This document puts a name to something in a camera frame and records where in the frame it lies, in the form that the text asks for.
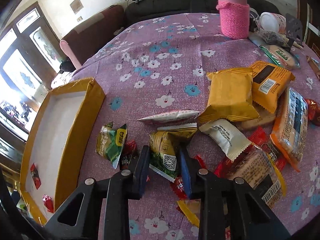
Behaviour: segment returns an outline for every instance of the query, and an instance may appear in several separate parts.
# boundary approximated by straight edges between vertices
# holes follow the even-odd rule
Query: door
[[[23,141],[64,58],[38,3],[0,36],[0,122]]]

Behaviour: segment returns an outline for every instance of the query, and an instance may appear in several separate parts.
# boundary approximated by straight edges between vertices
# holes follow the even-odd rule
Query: white snack package
[[[209,135],[233,162],[250,144],[235,126],[225,119],[207,122],[199,130]]]
[[[190,118],[195,118],[200,112],[183,109],[183,110],[174,110],[170,112],[165,112],[161,114],[156,114],[152,116],[147,116],[144,118],[140,118],[136,121],[146,122],[146,123],[166,123],[166,122],[174,122],[174,121],[182,121]]]

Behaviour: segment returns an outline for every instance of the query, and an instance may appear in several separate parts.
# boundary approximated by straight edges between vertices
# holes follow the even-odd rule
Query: barcode
[[[175,171],[176,165],[177,165],[177,157],[172,155],[163,155],[163,165],[169,170],[169,171]]]
[[[280,181],[277,180],[271,187],[268,189],[268,191],[263,195],[262,200],[268,204],[268,201],[278,192],[278,190],[281,188]]]
[[[273,87],[273,85],[276,84],[276,81],[268,78],[260,87],[259,87],[259,91],[264,93],[264,94],[268,94],[269,90]]]

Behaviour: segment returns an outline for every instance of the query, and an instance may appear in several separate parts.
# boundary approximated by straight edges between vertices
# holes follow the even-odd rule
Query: white plastic container
[[[285,17],[276,13],[264,12],[260,16],[261,27],[266,31],[285,34]]]

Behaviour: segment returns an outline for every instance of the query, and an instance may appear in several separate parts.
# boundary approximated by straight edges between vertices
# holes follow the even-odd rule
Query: sofa armrest
[[[111,41],[114,32],[124,25],[124,9],[111,6],[74,27],[60,41],[62,51],[76,69]]]

